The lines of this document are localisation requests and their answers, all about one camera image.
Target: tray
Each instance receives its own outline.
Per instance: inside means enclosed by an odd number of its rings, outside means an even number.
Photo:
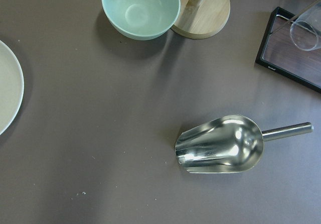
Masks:
[[[270,35],[293,16],[280,7],[271,13],[255,62],[321,93],[321,49],[298,49],[290,37],[290,24]]]

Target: glass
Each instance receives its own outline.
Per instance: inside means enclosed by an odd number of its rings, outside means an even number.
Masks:
[[[321,48],[321,2],[300,15],[291,25],[290,35],[295,46],[304,51]]]

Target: ceramic bowl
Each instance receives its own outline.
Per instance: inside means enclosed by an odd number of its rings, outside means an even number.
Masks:
[[[102,0],[111,24],[135,40],[164,34],[179,16],[180,4],[180,0]]]

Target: stainless steel scoop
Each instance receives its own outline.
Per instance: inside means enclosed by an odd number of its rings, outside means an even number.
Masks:
[[[241,172],[260,160],[264,141],[312,131],[311,123],[303,123],[261,132],[251,119],[230,115],[182,133],[175,152],[178,162],[192,173]]]

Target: round wooden cutting board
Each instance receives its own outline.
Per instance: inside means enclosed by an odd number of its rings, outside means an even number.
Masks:
[[[181,0],[181,11],[172,30],[191,39],[218,33],[230,15],[230,0]]]

